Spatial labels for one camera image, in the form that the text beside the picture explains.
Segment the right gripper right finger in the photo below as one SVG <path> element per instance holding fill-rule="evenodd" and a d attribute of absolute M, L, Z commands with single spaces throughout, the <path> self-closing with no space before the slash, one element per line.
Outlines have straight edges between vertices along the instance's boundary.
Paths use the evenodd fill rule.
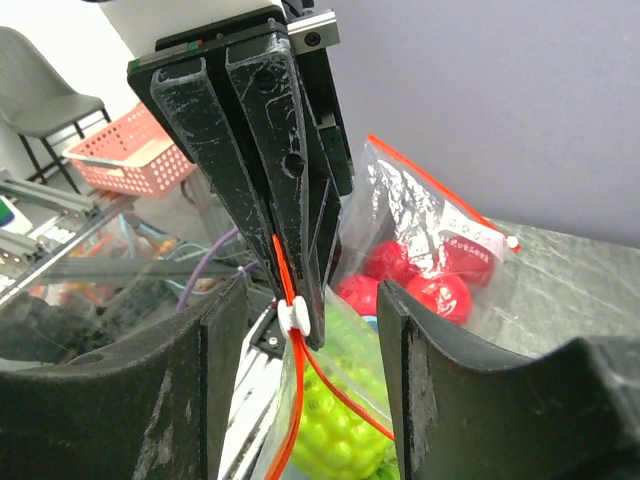
<path fill-rule="evenodd" d="M 393 281 L 378 329 L 404 479 L 635 479 L 639 342 L 573 339 L 537 359 L 435 315 Z"/>

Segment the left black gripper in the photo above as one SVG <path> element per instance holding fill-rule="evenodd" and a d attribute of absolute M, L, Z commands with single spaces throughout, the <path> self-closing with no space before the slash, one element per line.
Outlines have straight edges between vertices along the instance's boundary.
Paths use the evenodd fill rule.
<path fill-rule="evenodd" d="M 339 196 L 353 188 L 327 55 L 339 42 L 333 10 L 260 7 L 155 34 L 127 67 L 129 86 L 203 171 L 278 295 L 258 193 L 267 196 L 314 350 L 325 344 Z"/>

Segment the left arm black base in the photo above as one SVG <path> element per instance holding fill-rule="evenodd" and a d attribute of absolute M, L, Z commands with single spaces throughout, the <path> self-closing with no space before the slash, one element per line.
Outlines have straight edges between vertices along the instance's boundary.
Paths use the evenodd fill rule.
<path fill-rule="evenodd" d="M 286 341 L 280 329 L 276 307 L 276 303 L 272 301 L 256 321 L 250 345 L 270 358 L 282 360 Z"/>

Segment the small green cabbage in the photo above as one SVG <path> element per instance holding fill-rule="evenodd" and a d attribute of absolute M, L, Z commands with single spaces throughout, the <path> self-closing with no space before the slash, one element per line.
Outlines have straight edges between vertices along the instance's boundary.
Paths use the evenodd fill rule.
<path fill-rule="evenodd" d="M 325 301 L 323 354 L 358 388 L 374 391 L 384 379 L 374 330 L 339 297 Z"/>
<path fill-rule="evenodd" d="M 310 372 L 291 462 L 310 479 L 371 479 L 394 460 L 389 438 Z"/>

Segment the red tomato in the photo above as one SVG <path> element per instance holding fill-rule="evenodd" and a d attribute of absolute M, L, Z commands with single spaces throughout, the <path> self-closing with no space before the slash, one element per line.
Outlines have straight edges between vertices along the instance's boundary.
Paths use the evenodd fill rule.
<path fill-rule="evenodd" d="M 363 273 L 378 281 L 394 280 L 404 286 L 420 273 L 420 269 L 412 262 L 406 245 L 390 240 L 369 252 Z"/>

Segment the clear orange-zip bag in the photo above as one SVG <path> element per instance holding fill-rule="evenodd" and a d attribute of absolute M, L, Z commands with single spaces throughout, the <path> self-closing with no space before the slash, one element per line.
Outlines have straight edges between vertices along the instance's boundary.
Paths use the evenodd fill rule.
<path fill-rule="evenodd" d="M 487 287 L 465 283 L 473 308 L 469 322 L 461 327 L 472 330 L 490 326 L 494 308 L 508 300 L 503 269 L 520 249 L 516 236 L 483 217 L 425 169 L 375 135 L 367 137 L 356 164 L 354 188 L 345 202 L 340 236 L 342 253 L 333 290 L 349 276 L 369 277 L 363 273 L 364 262 L 369 252 L 385 241 L 406 245 L 412 262 L 420 269 L 418 275 L 425 277 L 447 273 L 440 269 L 439 253 L 448 238 L 462 236 L 489 250 L 495 257 L 491 283 Z M 385 281 L 397 283 L 375 281 L 377 291 Z M 398 285 L 406 290 L 406 285 Z"/>
<path fill-rule="evenodd" d="M 277 317 L 285 351 L 275 417 L 252 478 L 399 478 L 376 332 L 377 282 L 352 275 L 325 291 L 325 343 L 313 350 L 310 309 L 279 238 L 272 241 L 284 284 Z"/>

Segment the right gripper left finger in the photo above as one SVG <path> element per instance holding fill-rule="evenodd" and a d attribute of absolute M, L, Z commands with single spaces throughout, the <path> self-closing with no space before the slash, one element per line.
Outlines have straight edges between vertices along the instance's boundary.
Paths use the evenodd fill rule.
<path fill-rule="evenodd" d="M 1 375 L 5 479 L 214 479 L 247 283 L 63 366 Z"/>

